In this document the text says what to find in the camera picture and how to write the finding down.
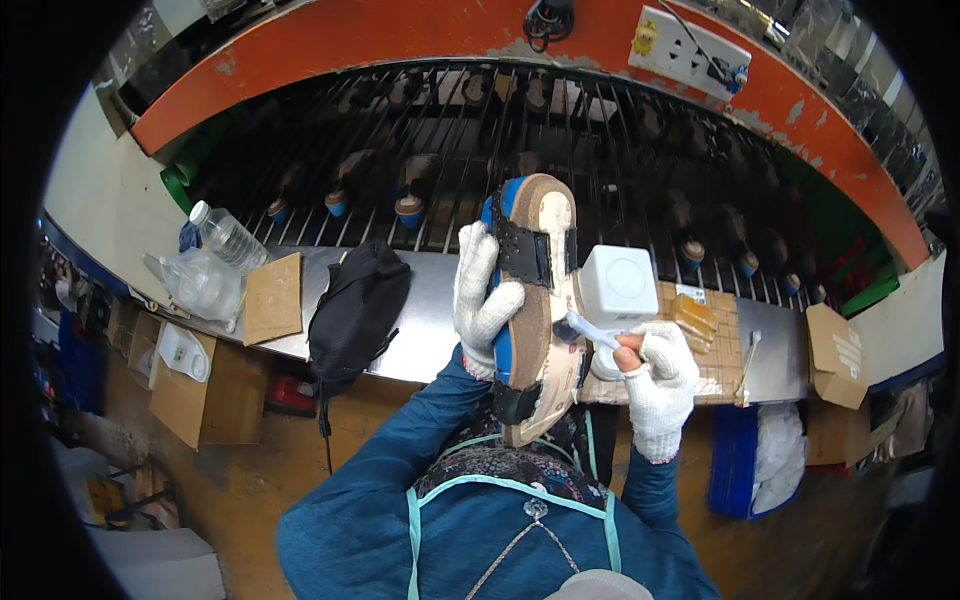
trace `floor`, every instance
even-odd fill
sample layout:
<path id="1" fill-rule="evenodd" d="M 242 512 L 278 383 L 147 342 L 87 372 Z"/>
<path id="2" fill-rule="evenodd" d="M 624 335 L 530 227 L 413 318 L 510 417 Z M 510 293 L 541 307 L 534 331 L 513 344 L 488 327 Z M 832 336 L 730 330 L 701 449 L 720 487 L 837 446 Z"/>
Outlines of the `floor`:
<path id="1" fill-rule="evenodd" d="M 330 409 L 336 468 L 401 406 L 417 386 L 365 376 Z M 127 467 L 154 457 L 180 491 L 181 521 L 216 549 L 230 597 L 293 598 L 276 559 L 280 515 L 325 478 L 317 423 L 266 414 L 260 444 L 194 451 L 159 422 L 150 393 L 119 358 L 108 360 L 105 419 L 79 415 L 81 441 Z M 866 477 L 809 473 L 797 499 L 754 522 L 707 510 L 712 409 L 684 428 L 678 490 L 680 524 L 707 574 L 727 598 L 832 595 L 855 577 L 880 515 L 886 469 Z M 621 421 L 612 488 L 626 473 L 630 424 Z"/>

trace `plastic water bottle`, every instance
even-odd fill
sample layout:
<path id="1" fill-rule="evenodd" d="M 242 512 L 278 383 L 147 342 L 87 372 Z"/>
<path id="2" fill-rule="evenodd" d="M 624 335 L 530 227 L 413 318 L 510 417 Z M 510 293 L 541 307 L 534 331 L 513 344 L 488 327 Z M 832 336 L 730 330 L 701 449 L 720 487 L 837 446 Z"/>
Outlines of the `plastic water bottle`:
<path id="1" fill-rule="evenodd" d="M 225 208 L 211 209 L 209 204 L 199 201 L 190 211 L 190 223 L 200 230 L 204 246 L 241 275 L 270 262 L 270 253 L 263 244 Z"/>

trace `white box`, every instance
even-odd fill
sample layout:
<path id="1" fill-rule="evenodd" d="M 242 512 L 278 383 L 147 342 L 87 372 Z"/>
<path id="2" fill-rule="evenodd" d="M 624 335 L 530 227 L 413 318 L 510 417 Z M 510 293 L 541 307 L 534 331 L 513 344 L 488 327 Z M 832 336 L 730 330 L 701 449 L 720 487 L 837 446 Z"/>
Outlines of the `white box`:
<path id="1" fill-rule="evenodd" d="M 580 270 L 584 316 L 600 329 L 626 330 L 657 316 L 657 285 L 643 248 L 594 246 Z"/>

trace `cork footbed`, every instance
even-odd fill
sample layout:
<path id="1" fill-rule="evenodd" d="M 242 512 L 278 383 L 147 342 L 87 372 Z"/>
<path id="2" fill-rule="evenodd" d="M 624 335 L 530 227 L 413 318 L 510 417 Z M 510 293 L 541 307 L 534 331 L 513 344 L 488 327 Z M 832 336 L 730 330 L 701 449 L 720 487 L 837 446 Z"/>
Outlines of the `cork footbed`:
<path id="1" fill-rule="evenodd" d="M 557 205 L 555 195 L 546 200 L 551 192 L 565 196 L 569 225 L 558 226 L 558 219 L 547 209 L 553 207 L 555 212 L 563 213 L 567 210 L 567 206 Z M 510 220 L 534 231 L 549 231 L 553 249 L 557 247 L 557 240 L 563 238 L 566 227 L 576 227 L 573 194 L 552 176 L 532 175 L 516 192 Z M 551 261 L 557 260 L 557 256 L 551 256 Z M 501 277 L 503 280 L 514 278 L 508 273 L 502 273 Z M 583 340 L 574 344 L 553 340 L 552 323 L 567 310 L 580 312 L 580 289 L 576 277 L 572 274 L 565 277 L 555 275 L 553 290 L 529 283 L 524 283 L 523 287 L 525 301 L 509 323 L 513 364 L 508 384 L 523 390 L 541 381 L 542 388 L 533 416 L 518 425 L 503 427 L 504 441 L 516 446 L 528 444 L 546 432 L 574 402 L 576 391 L 573 387 L 581 356 L 586 351 Z"/>

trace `gloved hand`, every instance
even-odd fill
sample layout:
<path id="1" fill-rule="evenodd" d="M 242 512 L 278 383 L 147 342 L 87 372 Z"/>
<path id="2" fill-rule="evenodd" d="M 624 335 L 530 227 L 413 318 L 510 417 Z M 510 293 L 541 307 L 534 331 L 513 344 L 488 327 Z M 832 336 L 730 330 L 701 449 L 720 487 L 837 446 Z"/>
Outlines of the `gloved hand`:
<path id="1" fill-rule="evenodd" d="M 484 301 L 500 247 L 480 221 L 463 226 L 459 235 L 460 263 L 453 279 L 453 329 L 460 335 L 464 368 L 477 379 L 492 380 L 493 338 L 523 305 L 523 285 L 519 281 L 504 281 Z"/>
<path id="2" fill-rule="evenodd" d="M 651 321 L 630 333 L 617 336 L 623 347 L 613 360 L 626 378 L 634 446 L 651 463 L 667 463 L 680 450 L 700 368 L 677 324 Z"/>

